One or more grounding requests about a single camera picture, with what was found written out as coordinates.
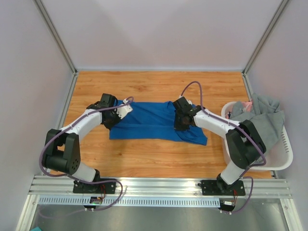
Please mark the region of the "grey shirt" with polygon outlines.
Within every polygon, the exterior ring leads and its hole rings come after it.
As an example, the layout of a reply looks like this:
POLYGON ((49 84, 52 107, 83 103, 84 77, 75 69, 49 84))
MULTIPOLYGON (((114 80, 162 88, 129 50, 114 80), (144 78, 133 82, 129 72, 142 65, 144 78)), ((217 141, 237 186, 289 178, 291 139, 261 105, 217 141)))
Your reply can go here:
POLYGON ((251 121, 265 144, 264 156, 266 156, 281 138, 285 121, 284 111, 281 109, 280 101, 270 96, 254 93, 250 101, 253 102, 251 112, 243 112, 242 103, 238 101, 233 105, 229 119, 240 122, 251 121))

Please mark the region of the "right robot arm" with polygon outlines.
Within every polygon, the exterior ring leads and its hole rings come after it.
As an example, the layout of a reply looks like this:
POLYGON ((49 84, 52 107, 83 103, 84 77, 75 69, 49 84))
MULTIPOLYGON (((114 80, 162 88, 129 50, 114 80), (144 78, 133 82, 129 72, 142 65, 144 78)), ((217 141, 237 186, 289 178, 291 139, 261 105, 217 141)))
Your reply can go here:
POLYGON ((254 124, 231 121, 218 116, 202 105, 192 106, 183 96, 173 102, 175 108, 174 129, 179 131, 198 127, 209 130, 227 142, 231 161, 217 176, 218 192, 227 195, 234 190, 235 183, 258 159, 266 163, 266 147, 254 124))

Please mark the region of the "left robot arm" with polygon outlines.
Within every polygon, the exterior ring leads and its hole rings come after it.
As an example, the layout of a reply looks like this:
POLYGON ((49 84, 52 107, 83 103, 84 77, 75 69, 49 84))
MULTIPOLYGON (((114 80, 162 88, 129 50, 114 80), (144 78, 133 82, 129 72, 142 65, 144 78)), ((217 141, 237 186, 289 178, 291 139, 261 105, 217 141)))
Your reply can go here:
POLYGON ((99 125, 111 130, 118 124, 121 118, 116 106, 118 99, 104 93, 99 101, 90 104, 70 125, 49 130, 40 156, 40 166, 84 181, 86 190, 97 192, 101 187, 99 172, 81 162, 80 142, 99 125))

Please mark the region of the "blue t-shirt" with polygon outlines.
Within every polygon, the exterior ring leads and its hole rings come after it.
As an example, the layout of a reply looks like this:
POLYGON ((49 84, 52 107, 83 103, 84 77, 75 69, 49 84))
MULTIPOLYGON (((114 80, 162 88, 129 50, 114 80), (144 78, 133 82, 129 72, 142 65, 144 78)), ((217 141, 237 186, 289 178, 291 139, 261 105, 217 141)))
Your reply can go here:
POLYGON ((132 102, 132 112, 111 128, 109 139, 160 139, 207 145, 207 137, 199 127, 185 131, 174 129, 175 108, 171 101, 164 103, 132 102))

